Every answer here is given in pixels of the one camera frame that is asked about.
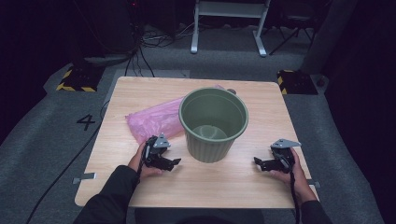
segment person's left hand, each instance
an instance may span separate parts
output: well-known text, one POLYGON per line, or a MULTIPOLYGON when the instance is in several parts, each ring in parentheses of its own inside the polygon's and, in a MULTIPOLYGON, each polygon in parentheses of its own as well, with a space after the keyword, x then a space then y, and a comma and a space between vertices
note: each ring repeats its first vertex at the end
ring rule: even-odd
MULTIPOLYGON (((134 154, 134 156, 131 158, 131 160, 128 163, 128 166, 131 169, 135 170, 136 172, 139 169, 139 163, 142 158, 142 152, 145 147, 145 144, 146 143, 142 143, 139 146, 139 149, 136 151, 136 154, 134 154)), ((140 174, 140 179, 143 179, 143 178, 151 176, 151 175, 161 175, 162 173, 163 173, 163 171, 158 168, 147 167, 145 164, 143 164, 142 173, 140 174)))

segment white metal frame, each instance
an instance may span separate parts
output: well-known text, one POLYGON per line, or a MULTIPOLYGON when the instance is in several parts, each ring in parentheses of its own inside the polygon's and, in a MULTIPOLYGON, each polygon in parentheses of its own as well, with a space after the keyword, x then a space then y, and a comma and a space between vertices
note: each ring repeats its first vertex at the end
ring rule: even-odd
POLYGON ((192 35, 191 53, 198 52, 198 21, 199 16, 222 16, 222 17, 244 17, 244 18, 260 18, 259 29, 253 31, 257 48, 260 56, 267 55, 260 35, 265 17, 271 0, 264 0, 264 4, 246 4, 246 3, 226 3, 226 2, 206 2, 196 0, 194 13, 194 33, 192 35))

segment dark background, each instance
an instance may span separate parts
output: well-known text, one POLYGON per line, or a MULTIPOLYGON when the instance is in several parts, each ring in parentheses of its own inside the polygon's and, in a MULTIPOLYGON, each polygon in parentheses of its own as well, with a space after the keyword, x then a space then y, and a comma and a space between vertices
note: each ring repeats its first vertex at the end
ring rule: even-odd
MULTIPOLYGON (((104 25, 104 21, 94 16, 101 15, 103 19, 103 15, 113 15, 111 10, 100 7, 104 1, 97 4, 89 0, 77 2, 88 24, 96 28, 93 32, 100 40, 120 51, 132 46, 129 36, 135 32, 136 25, 153 19, 151 16, 145 18, 150 15, 147 8, 137 16, 127 8, 119 19, 122 21, 130 16, 134 20, 104 25)), ((175 15, 171 13, 165 17, 176 23, 190 24, 193 1, 170 2, 167 6, 173 7, 175 15)), ((389 205, 396 200, 396 184, 392 180, 396 153, 391 141, 396 127, 395 9, 395 3, 389 0, 374 3, 360 0, 323 68, 323 74, 330 79, 326 97, 334 122, 350 154, 370 182, 386 222, 395 218, 389 205)), ((60 67, 72 61, 70 55, 103 57, 110 50, 104 49, 95 39, 73 1, 7 0, 0 3, 0 10, 2 143, 15 124, 46 95, 43 84, 60 67), (71 51, 67 39, 76 41, 78 49, 71 51)))

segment wooden table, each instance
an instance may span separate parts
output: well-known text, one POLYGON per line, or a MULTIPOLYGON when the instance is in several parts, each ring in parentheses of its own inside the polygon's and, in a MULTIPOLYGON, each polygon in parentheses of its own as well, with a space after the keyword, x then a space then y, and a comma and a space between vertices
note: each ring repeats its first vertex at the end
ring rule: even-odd
MULTIPOLYGON (((234 89, 249 113, 248 126, 227 156, 215 163, 194 159, 184 133, 169 138, 167 159, 181 158, 172 172, 164 171, 142 181, 130 201, 135 207, 292 208, 290 189, 262 172, 253 157, 272 160, 270 145, 279 138, 298 141, 277 84, 273 82, 156 77, 120 77, 111 97, 102 127, 85 173, 95 179, 82 180, 76 204, 83 206, 98 193, 120 164, 128 164, 138 144, 125 116, 183 97, 190 91, 216 84, 234 89)), ((300 147, 306 177, 310 178, 300 147)))

